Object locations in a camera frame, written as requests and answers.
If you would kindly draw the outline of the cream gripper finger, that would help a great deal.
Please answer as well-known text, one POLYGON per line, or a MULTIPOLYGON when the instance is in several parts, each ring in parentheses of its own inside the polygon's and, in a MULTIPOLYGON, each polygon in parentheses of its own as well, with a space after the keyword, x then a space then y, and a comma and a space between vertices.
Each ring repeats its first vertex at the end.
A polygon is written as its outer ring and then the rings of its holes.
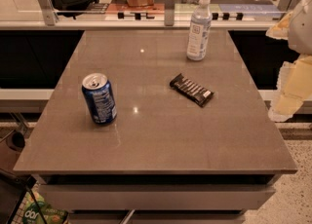
POLYGON ((285 122, 312 94, 312 56, 300 55, 295 62, 284 61, 279 71, 277 91, 268 112, 274 122, 285 122))
POLYGON ((277 40, 287 40, 289 37, 292 12, 285 14, 282 19, 266 31, 266 36, 277 40))

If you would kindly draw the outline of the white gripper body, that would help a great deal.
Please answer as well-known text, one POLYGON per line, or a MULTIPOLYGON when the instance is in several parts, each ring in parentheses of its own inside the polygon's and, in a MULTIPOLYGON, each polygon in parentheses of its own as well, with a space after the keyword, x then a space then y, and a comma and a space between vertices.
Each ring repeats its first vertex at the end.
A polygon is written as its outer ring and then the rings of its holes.
POLYGON ((293 9, 288 43, 297 53, 312 55, 312 0, 301 0, 293 9))

